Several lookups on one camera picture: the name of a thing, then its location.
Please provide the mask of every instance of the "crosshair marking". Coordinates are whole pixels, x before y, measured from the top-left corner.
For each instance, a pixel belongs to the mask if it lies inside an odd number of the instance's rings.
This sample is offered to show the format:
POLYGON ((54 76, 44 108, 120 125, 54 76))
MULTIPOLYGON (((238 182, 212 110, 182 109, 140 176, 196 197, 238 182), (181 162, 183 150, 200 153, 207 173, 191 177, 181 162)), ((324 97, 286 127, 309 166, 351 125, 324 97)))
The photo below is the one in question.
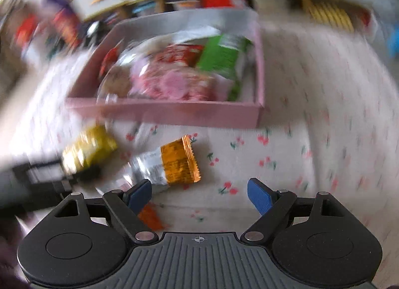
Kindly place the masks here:
POLYGON ((206 238, 203 238, 202 236, 197 236, 196 238, 193 238, 194 241, 197 243, 201 243, 206 240, 206 238))

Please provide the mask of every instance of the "green snack package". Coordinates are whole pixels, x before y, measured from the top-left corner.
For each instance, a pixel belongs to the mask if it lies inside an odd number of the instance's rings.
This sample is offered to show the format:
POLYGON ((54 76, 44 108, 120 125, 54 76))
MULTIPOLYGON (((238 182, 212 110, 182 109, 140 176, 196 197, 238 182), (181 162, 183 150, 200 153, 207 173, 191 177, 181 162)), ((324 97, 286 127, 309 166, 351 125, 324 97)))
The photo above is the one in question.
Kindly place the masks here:
POLYGON ((228 101, 236 101, 240 94, 249 43, 248 39, 233 34, 211 37, 197 63, 196 67, 202 71, 215 72, 235 81, 228 101))

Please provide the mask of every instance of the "blue gripper pad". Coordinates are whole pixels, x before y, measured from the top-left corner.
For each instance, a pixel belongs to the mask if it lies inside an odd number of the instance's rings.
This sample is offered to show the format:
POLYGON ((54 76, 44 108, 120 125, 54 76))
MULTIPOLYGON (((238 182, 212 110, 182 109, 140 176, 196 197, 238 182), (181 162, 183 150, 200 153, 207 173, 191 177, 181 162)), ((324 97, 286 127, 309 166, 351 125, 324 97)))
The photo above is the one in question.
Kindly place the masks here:
POLYGON ((248 180, 247 186, 248 198, 255 208, 264 215, 272 207, 272 197, 252 179, 248 180))
POLYGON ((152 186, 151 183, 147 181, 130 195, 127 206, 138 215, 141 209, 151 200, 151 196, 152 186))

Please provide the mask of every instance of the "metal screw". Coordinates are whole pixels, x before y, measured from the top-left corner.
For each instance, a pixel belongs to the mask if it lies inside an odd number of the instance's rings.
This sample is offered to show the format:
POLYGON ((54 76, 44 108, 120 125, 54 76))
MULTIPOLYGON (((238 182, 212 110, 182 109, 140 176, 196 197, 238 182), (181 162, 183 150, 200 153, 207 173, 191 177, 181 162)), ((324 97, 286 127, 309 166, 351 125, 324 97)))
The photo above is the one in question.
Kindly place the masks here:
POLYGON ((152 239, 154 239, 155 235, 154 233, 150 232, 150 231, 141 231, 140 233, 136 234, 136 239, 138 241, 150 241, 152 239))
POLYGON ((249 231, 244 237, 248 241, 257 242, 263 239, 263 234, 258 231, 249 231))

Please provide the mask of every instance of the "yellow snack packet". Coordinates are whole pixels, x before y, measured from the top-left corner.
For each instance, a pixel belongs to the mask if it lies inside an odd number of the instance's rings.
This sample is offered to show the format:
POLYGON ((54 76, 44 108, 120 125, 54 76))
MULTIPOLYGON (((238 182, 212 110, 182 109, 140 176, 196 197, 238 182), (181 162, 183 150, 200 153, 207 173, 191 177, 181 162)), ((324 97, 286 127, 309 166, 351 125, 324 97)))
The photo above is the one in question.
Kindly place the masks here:
POLYGON ((134 156, 130 164, 136 181, 148 179, 152 184, 169 185, 195 183, 201 179, 188 135, 134 156))
POLYGON ((75 174, 94 164, 104 161, 118 148, 104 125, 93 126, 80 133, 79 138, 62 152, 63 168, 66 173, 75 174))

